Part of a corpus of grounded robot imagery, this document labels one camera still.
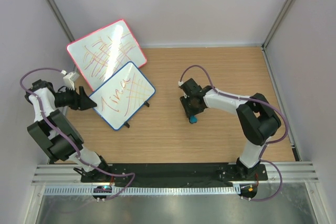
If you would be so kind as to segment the blue whiteboard eraser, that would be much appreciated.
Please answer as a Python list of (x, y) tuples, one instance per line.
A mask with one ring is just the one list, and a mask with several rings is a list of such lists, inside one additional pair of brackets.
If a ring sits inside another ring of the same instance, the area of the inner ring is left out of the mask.
[(196, 123), (196, 122), (197, 122), (197, 118), (196, 118), (196, 116), (194, 116), (194, 115), (190, 116), (190, 118), (189, 118), (189, 122), (190, 122), (191, 124)]

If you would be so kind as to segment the blue framed whiteboard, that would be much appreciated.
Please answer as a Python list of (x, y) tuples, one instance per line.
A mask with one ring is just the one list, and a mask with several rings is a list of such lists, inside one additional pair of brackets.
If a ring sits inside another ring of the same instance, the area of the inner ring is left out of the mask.
[(128, 62), (89, 98), (97, 104), (94, 111), (115, 131), (131, 119), (156, 89), (140, 69)]

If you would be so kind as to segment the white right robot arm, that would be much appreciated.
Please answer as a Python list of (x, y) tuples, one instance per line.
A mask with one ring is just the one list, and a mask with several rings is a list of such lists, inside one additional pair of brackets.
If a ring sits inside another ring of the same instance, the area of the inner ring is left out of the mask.
[(178, 86), (184, 92), (180, 102), (191, 124), (197, 122), (196, 115), (208, 108), (222, 110), (238, 117), (247, 143), (236, 161), (236, 173), (243, 180), (254, 176), (260, 164), (259, 155), (266, 142), (281, 127), (280, 118), (275, 109), (268, 105), (266, 98), (260, 93), (252, 97), (239, 97), (213, 89), (211, 86), (202, 88), (192, 78), (185, 82), (179, 81)]

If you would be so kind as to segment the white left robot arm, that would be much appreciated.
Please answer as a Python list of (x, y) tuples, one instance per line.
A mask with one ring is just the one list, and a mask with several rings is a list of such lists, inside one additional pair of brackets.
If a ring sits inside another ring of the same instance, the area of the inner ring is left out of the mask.
[(71, 161), (80, 168), (74, 171), (81, 175), (81, 182), (107, 182), (111, 169), (101, 155), (87, 149), (79, 132), (70, 123), (60, 108), (84, 111), (97, 106), (82, 86), (79, 90), (65, 88), (55, 91), (53, 84), (37, 80), (26, 91), (26, 100), (33, 105), (34, 123), (27, 127), (29, 135), (49, 157), (56, 161)]

